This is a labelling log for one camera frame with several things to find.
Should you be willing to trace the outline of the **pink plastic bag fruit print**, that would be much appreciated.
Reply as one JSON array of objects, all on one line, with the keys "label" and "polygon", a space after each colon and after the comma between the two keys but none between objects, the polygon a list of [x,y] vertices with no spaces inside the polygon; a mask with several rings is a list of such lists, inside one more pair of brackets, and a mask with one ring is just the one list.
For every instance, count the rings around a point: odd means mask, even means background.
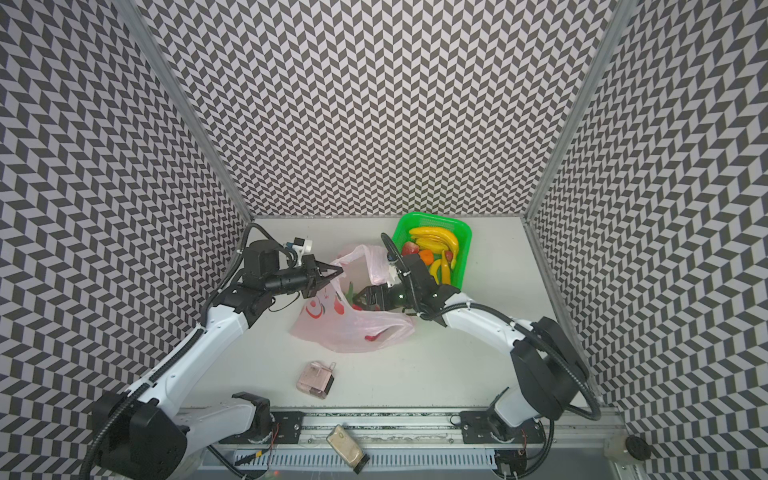
[{"label": "pink plastic bag fruit print", "polygon": [[394,282],[382,246],[358,245],[335,260],[343,273],[307,300],[289,333],[337,353],[367,353],[403,342],[415,332],[403,313],[363,310],[353,296],[368,286]]}]

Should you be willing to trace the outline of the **orange fake fruit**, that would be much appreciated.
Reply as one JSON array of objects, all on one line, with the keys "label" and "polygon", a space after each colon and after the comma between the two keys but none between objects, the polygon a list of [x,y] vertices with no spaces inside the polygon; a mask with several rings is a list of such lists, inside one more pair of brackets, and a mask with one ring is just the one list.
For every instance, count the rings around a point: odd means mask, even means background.
[{"label": "orange fake fruit", "polygon": [[421,260],[427,265],[430,266],[434,262],[434,254],[430,250],[420,250],[418,252],[419,257]]}]

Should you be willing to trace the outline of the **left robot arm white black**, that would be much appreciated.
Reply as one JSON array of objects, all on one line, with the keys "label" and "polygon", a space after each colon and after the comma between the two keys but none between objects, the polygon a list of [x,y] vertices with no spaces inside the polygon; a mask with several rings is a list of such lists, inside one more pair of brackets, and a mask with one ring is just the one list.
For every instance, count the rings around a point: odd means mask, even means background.
[{"label": "left robot arm white black", "polygon": [[222,439],[243,435],[271,442],[279,427],[268,399],[246,392],[185,413],[182,406],[216,360],[245,334],[280,295],[308,299],[343,272],[315,259],[310,243],[281,244],[261,225],[246,225],[220,284],[206,299],[198,323],[154,368],[123,392],[92,405],[91,444],[79,478],[100,466],[129,479],[168,479],[180,465]]}]

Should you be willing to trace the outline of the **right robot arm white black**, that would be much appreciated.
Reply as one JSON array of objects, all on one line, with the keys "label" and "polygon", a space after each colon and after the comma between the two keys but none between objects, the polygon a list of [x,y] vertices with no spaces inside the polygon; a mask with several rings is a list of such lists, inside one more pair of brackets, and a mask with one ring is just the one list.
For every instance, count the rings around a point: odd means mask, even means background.
[{"label": "right robot arm white black", "polygon": [[486,413],[495,439],[509,442],[524,425],[541,418],[555,422],[566,411],[591,421],[601,418],[599,402],[588,385],[588,368],[557,321],[513,319],[456,286],[439,283],[415,255],[392,266],[398,281],[363,288],[352,296],[355,306],[368,311],[411,310],[510,357],[515,383],[496,396]]}]

